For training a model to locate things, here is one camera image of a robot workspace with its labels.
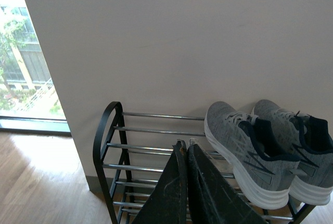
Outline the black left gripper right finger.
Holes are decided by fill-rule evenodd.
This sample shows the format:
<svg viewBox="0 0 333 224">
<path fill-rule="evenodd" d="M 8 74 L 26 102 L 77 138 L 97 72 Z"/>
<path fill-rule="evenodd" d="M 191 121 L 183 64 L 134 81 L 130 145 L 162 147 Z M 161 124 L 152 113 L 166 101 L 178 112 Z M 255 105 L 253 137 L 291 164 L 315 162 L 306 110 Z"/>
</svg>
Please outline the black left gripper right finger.
<svg viewBox="0 0 333 224">
<path fill-rule="evenodd" d="M 193 223 L 266 223 L 222 177 L 194 138 L 189 141 L 187 166 Z"/>
</svg>

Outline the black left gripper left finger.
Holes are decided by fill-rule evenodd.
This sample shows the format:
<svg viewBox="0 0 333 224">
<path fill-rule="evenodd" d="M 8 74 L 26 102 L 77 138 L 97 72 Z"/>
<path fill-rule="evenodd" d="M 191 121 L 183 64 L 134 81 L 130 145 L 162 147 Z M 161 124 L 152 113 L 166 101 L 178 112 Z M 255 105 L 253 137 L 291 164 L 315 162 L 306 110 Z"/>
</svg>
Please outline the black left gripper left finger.
<svg viewBox="0 0 333 224">
<path fill-rule="evenodd" d="M 178 140 L 155 189 L 132 223 L 186 223 L 186 215 L 187 149 Z"/>
</svg>

